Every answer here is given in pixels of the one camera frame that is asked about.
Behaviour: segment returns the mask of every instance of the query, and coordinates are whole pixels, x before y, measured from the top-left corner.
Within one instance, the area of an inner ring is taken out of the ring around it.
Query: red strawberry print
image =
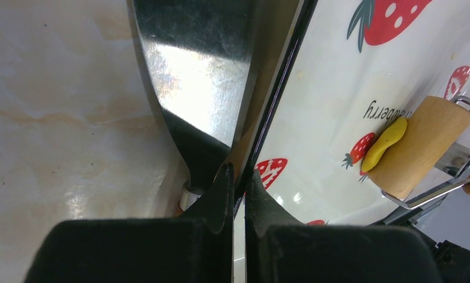
[[[343,166],[346,166],[347,169],[348,167],[353,167],[353,164],[360,161],[369,151],[370,146],[372,146],[372,143],[374,141],[374,138],[374,133],[366,134],[365,136],[363,136],[353,146],[353,149],[351,149],[350,153],[346,153],[346,158],[343,160],[345,164],[343,164]]]
[[[453,71],[448,84],[446,85],[444,99],[452,99],[454,96],[459,95],[462,90],[462,87],[468,80],[470,75],[470,66],[461,66]]]
[[[362,171],[361,169],[360,169],[360,176],[361,176],[361,178],[360,178],[360,180],[358,180],[358,182],[362,182],[362,183],[363,183],[363,181],[365,181],[365,179],[369,178],[368,173]]]
[[[347,39],[360,23],[358,50],[386,43],[401,34],[432,0],[362,0],[347,29]]]
[[[325,225],[325,221],[323,220],[313,220],[311,222],[306,223],[306,225]]]
[[[264,189],[268,189],[271,184],[279,177],[283,169],[287,165],[285,158],[273,158],[263,162],[259,162],[255,169],[259,170],[261,174],[262,184]]]

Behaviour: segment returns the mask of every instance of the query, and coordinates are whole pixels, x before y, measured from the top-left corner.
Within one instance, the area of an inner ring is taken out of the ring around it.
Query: white marble surface
[[[23,280],[59,221],[175,209],[188,174],[134,28],[125,0],[0,0],[0,282]]]

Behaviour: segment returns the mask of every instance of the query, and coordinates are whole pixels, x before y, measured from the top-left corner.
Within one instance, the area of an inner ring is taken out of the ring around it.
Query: strawberry text
[[[393,121],[398,119],[400,116],[405,116],[407,118],[410,118],[412,115],[412,111],[406,111],[406,110],[400,110],[400,109],[394,109],[394,108],[389,108],[389,107],[379,107],[374,111],[375,104],[377,103],[377,100],[373,100],[367,111],[365,112],[365,115],[363,115],[364,119],[386,119],[385,125],[389,121]]]

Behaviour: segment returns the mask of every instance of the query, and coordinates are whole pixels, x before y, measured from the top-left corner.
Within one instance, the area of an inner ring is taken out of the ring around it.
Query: green strawberry leaf
[[[358,50],[361,53],[363,49],[363,41],[365,39],[365,28],[370,28],[374,15],[375,0],[363,0],[358,8],[353,13],[353,17],[349,22],[347,28],[346,40],[348,40],[353,33],[354,28],[360,23],[359,34],[358,34]]]
[[[347,28],[347,36],[346,40],[349,39],[351,34],[353,33],[354,28],[358,24],[358,21],[360,18],[363,17],[363,7],[365,6],[365,1],[362,1],[360,5],[358,5],[358,8],[356,8],[353,17],[351,18],[351,21],[349,22],[349,27]]]

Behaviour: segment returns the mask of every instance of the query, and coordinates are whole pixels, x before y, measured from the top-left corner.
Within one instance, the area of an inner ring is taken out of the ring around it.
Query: yellow clay
[[[399,117],[396,121],[382,133],[375,144],[370,148],[363,159],[361,170],[368,172],[377,165],[386,149],[397,143],[405,134],[408,122],[407,118]]]

